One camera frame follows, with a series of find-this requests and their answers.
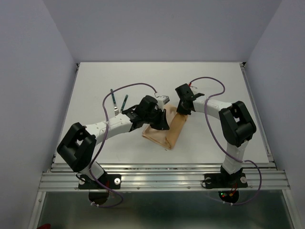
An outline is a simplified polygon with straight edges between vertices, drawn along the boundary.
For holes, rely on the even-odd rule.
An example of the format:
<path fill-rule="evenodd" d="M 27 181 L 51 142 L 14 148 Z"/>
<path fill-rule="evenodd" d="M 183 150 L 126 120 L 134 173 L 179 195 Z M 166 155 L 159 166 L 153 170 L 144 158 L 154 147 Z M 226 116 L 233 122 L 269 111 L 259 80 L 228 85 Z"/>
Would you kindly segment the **beige cloth napkin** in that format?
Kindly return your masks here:
<path fill-rule="evenodd" d="M 171 104 L 164 106 L 169 130 L 156 130 L 148 125 L 142 132 L 142 136 L 165 149 L 173 149 L 178 137 L 187 121 L 188 115 L 179 114 L 177 108 Z"/>

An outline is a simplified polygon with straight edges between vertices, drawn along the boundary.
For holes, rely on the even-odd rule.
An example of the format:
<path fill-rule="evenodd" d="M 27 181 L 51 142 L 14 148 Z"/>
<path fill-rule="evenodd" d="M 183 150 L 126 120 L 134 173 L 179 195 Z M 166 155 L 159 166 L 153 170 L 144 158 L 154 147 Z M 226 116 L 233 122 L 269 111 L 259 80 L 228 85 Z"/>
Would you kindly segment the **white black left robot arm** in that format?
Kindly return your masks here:
<path fill-rule="evenodd" d="M 144 124 L 156 130 L 169 130 L 164 106 L 170 101 L 166 95 L 145 96 L 139 104 L 122 111 L 108 121 L 91 125 L 74 123 L 57 147 L 57 153 L 77 173 L 85 174 L 90 183 L 101 188 L 106 183 L 106 172 L 92 158 L 96 145 L 119 134 L 129 133 Z"/>

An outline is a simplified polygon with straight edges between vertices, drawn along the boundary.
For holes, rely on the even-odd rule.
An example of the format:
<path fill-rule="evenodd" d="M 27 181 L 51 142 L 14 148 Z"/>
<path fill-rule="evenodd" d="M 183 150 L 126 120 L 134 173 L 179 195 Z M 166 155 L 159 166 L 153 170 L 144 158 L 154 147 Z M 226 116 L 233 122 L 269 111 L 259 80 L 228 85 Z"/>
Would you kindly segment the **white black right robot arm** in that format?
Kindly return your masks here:
<path fill-rule="evenodd" d="M 212 128 L 208 121 L 209 116 L 220 121 L 227 148 L 220 147 L 226 156 L 219 180 L 222 185 L 230 186 L 236 181 L 236 174 L 242 171 L 245 148 L 256 132 L 256 125 L 246 105 L 241 101 L 227 103 L 208 98 L 202 93 L 194 94 L 186 83 L 177 87 L 175 91 L 179 97 L 177 113 L 203 113 L 210 130 Z"/>

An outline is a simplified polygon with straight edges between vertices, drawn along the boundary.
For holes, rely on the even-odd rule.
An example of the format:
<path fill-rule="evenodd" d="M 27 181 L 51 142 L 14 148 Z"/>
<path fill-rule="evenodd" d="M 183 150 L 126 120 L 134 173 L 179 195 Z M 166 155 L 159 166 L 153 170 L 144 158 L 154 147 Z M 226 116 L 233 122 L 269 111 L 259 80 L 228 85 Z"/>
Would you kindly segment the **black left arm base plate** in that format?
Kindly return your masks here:
<path fill-rule="evenodd" d="M 104 189 L 94 179 L 85 174 L 77 174 L 76 177 L 79 180 L 78 189 L 80 190 Z M 98 178 L 98 181 L 110 189 L 118 190 L 121 188 L 122 176 L 120 174 L 106 174 Z"/>

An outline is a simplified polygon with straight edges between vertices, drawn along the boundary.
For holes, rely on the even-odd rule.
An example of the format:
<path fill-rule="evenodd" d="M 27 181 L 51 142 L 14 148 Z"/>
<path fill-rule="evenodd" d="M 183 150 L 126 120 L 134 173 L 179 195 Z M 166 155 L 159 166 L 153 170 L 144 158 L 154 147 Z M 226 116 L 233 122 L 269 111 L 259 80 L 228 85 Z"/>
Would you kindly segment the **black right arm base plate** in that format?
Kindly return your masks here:
<path fill-rule="evenodd" d="M 222 173 L 204 174 L 204 180 L 201 182 L 206 189 L 226 189 L 226 188 L 247 188 L 247 179 L 244 173 L 237 175 L 226 175 Z"/>

